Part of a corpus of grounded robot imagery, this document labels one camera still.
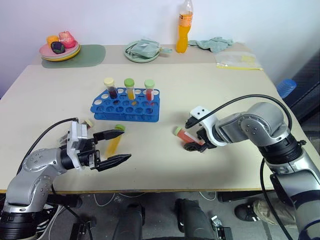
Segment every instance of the blue test tube rack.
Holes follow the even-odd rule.
[[[118,87],[117,98],[111,99],[108,90],[97,96],[91,112],[97,120],[155,123],[159,120],[160,91],[153,91],[153,100],[148,101],[145,88],[135,88],[135,99],[129,100],[126,88]]]

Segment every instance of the orange liquid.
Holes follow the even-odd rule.
[[[192,14],[184,14],[184,17],[191,17]],[[179,24],[179,39],[176,43],[175,50],[178,53],[184,53],[187,50],[188,47],[188,33],[191,28],[191,22],[189,26],[181,26]]]

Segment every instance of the white table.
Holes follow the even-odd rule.
[[[277,99],[276,88],[263,71],[216,68],[209,51],[189,48],[185,55],[172,53],[145,64],[133,63],[122,54],[122,46],[107,46],[106,58],[94,67],[47,69],[40,57],[27,66],[0,100],[0,190],[5,192],[18,166],[34,140],[51,124],[78,117],[93,119],[93,99],[104,90],[103,80],[113,77],[118,87],[133,78],[137,88],[153,79],[160,90],[160,117],[156,123],[95,120],[89,131],[100,132],[124,124],[126,132],[118,154],[132,153],[121,165],[103,171],[75,169],[54,181],[60,192],[140,191],[244,191],[260,190],[259,168],[262,156],[249,140],[206,150],[188,152],[174,136],[176,126],[184,126],[189,111],[198,105],[208,110],[247,94],[266,94]],[[218,118],[246,111],[257,101],[245,99],[217,113]],[[292,134],[306,140],[304,146],[320,168],[320,158],[296,118]],[[57,139],[70,123],[51,130],[36,147],[58,147]],[[103,153],[107,142],[100,142]],[[265,185],[272,189],[269,169],[264,172]]]

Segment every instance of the yellow plate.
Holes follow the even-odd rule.
[[[50,62],[61,62],[61,61],[73,58],[75,55],[77,55],[80,52],[80,48],[81,48],[81,46],[79,45],[79,49],[77,51],[75,51],[73,54],[71,54],[69,56],[66,56],[66,57],[62,57],[62,58],[58,58],[58,59],[49,59],[49,58],[45,58],[43,56],[42,58],[47,60],[47,61],[50,61]]]

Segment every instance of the pink plate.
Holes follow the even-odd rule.
[[[53,57],[63,57],[71,53],[72,51],[76,51],[79,47],[79,43],[75,41],[75,46],[72,48],[66,48],[64,53],[56,54],[52,51],[51,47],[46,43],[39,49],[39,53],[45,58],[53,58]]]

